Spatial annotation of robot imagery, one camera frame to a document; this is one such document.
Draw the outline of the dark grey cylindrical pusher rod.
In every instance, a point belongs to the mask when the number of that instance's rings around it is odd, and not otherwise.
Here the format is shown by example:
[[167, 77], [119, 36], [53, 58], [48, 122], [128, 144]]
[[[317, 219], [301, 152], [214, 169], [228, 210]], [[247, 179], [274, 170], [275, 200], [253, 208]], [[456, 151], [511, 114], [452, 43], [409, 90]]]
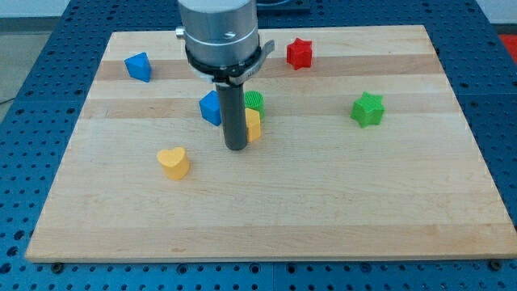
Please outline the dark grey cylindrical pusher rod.
[[225, 144], [230, 150], [243, 150], [247, 145], [243, 86], [216, 85], [216, 92]]

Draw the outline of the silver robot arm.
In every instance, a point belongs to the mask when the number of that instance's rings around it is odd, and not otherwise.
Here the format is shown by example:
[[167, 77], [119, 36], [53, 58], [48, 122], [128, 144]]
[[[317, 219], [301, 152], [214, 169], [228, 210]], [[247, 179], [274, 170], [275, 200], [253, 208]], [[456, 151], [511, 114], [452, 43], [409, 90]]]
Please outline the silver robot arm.
[[247, 144], [244, 83], [256, 75], [275, 41], [261, 43], [257, 4], [253, 0], [179, 0], [184, 40], [192, 69], [215, 85], [225, 144], [242, 150]]

